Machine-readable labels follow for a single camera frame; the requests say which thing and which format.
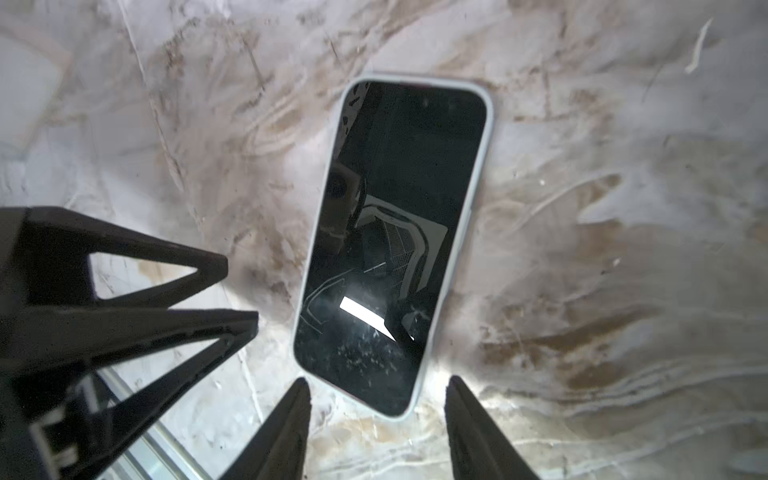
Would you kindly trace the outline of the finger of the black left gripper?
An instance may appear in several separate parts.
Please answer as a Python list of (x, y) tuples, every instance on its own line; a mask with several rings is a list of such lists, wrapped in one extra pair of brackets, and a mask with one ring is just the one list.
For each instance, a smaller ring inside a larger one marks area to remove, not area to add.
[(95, 479), (253, 340), (254, 311), (31, 308), (1, 322), (1, 475)]
[(30, 208), (23, 243), (39, 305), (169, 308), (228, 274), (221, 254), (60, 207)]

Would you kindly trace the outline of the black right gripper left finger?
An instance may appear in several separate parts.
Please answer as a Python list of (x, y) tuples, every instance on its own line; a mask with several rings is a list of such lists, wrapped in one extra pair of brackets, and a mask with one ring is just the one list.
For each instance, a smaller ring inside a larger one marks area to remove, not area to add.
[(303, 479), (310, 419), (310, 388), (298, 378), (221, 479)]

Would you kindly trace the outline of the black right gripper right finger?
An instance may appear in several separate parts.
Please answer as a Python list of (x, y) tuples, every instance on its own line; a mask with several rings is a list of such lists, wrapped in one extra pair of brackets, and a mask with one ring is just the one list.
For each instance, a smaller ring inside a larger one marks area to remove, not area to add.
[(458, 375), (444, 411), (455, 479), (539, 479)]

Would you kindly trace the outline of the black smartphone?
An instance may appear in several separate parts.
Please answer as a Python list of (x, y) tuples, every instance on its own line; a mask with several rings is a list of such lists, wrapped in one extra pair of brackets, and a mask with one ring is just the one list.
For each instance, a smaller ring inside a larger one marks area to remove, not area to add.
[(293, 354), (382, 416), (417, 396), (491, 121), (466, 82), (369, 76), (343, 95)]

